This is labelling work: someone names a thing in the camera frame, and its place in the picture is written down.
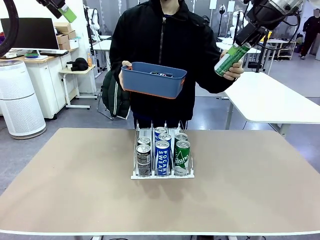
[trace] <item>green can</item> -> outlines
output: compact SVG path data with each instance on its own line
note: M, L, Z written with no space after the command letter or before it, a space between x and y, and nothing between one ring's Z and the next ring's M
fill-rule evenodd
M180 140L176 143L174 158L174 175L185 176L188 174L190 142Z
M188 141L188 135L182 132L179 132L174 135L174 145L173 145L173 157L176 158L176 147L177 147L177 142L185 140Z
M239 60L250 50L251 45L245 43L242 46L234 43L229 51L220 59L220 61L214 66L214 71L219 76L223 77L229 68L232 67L234 63L239 62Z

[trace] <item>can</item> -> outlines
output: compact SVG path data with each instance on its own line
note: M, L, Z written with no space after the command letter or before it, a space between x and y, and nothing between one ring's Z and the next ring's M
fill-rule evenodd
M158 139L159 139L159 141L161 140L161 141L168 142L170 144L170 147L171 147L171 135L170 134L161 133L161 134L159 134Z
M139 164L148 164L151 159L151 148L149 145L142 144L136 148L136 160Z
M142 144L146 144L146 145L151 146L150 138L146 137L146 136L139 137L137 143L138 143L138 146L142 145Z
M163 126L158 126L154 129L154 143L158 142L158 136L160 134L166 134L167 133L167 129Z
M147 164L137 163L138 176L147 177L151 175L151 162Z
M180 140L176 143L174 159L174 175L185 176L188 174L190 142Z
M159 140L155 143L155 174L157 176L168 175L170 160L170 144L167 141Z
M214 66L214 71L219 76L223 77L229 68L234 63L237 63L251 48L249 43L245 43L242 46L234 43L228 52L220 59L220 61Z
M176 133L174 135L174 146L173 146L173 158L176 159L176 146L177 142L180 140L188 141L188 135L182 132Z

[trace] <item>small side table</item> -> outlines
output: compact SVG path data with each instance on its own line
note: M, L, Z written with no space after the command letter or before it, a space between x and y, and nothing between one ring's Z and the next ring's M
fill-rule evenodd
M59 71L60 74L63 74L63 78L61 79L61 81L63 82L63 85L64 85L64 91L65 91L65 97L66 97L66 106L65 106L66 108L88 109L88 110L90 109L89 105L71 105L70 98L69 98L69 93L68 93L68 89L67 89L66 77L67 77L68 74L76 74L76 75L87 74L92 69L94 69L95 67L96 67L96 65L92 65L85 71L71 71L68 68L63 68L61 71ZM74 82L74 86L75 86L75 89L76 89L76 98L77 99L95 99L95 100L98 99L98 96L95 96L95 95L80 96L77 79L74 79L73 82Z

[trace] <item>can dispenser rack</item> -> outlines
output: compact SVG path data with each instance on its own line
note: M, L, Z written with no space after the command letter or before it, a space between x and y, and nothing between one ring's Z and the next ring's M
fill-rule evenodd
M136 124L135 130L135 139L134 139L134 153L133 153L133 173L131 179L193 179L194 175L194 164L193 157L191 154L191 148L189 152L189 163L187 175L178 176L175 175L175 163L174 163L174 144L175 144L175 134L185 133L185 130L180 127L180 123L177 128L167 128L167 124L164 124L164 127L167 130L167 133L171 135L171 151L170 151L170 164L168 165L169 171L165 176L157 176L156 175L156 157L155 157L155 129L153 124L151 123L151 128L139 128L139 123ZM137 146L138 146L138 138L140 137L148 137L151 141L151 152L150 152L150 161L151 161L151 173L149 176L139 176L138 174L138 161L137 161Z

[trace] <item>person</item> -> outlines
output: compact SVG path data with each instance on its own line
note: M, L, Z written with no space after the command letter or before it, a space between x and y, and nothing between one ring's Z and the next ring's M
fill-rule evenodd
M304 44L301 51L301 59L306 59L306 55L311 48L312 43L320 34L320 10L319 8L313 10L313 16L309 17L303 25L303 32L305 33Z
M189 11L185 0L149 0L126 10L119 18L110 48L111 71L123 88L122 66L144 62L187 71L180 94L167 99L130 93L134 126L178 126L193 116L196 82L210 93L230 87L244 72L242 61L219 76L214 66L221 55L212 29L202 17Z

